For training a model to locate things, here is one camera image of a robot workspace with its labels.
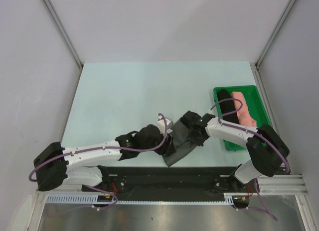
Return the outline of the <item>grey t shirt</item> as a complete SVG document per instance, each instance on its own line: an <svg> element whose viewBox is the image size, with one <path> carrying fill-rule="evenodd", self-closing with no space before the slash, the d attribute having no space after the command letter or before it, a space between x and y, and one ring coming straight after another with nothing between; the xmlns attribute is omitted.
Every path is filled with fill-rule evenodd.
<svg viewBox="0 0 319 231"><path fill-rule="evenodd" d="M182 123L181 119L169 128L168 135L172 138L175 152L164 157L164 161L168 167L171 167L190 154L197 145L189 139L190 129Z"/></svg>

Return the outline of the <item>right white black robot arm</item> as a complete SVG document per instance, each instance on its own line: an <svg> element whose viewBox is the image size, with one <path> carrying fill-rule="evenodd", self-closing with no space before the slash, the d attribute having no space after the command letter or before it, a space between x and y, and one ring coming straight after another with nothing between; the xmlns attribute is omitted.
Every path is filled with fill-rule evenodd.
<svg viewBox="0 0 319 231"><path fill-rule="evenodd" d="M239 165L230 179L230 187L236 192L243 191L251 180L262 175L273 177L282 164L286 172L290 171L287 162L290 151L270 125L242 126L210 113L199 116L191 111L180 121L189 130L189 140L197 146L203 146L212 137L246 147L250 160Z"/></svg>

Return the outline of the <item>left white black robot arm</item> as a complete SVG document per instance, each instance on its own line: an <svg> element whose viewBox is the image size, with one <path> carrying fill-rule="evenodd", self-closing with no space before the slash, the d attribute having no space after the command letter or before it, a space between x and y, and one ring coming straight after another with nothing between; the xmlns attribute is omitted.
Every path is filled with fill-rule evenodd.
<svg viewBox="0 0 319 231"><path fill-rule="evenodd" d="M105 170L108 162L133 159L150 151L162 157L174 154L171 127L171 122L165 125L160 120L140 131L131 131L114 140L87 147L62 147L60 142L53 142L34 159L34 170L29 179L37 183L42 192L65 184L88 185L105 191L110 185Z"/></svg>

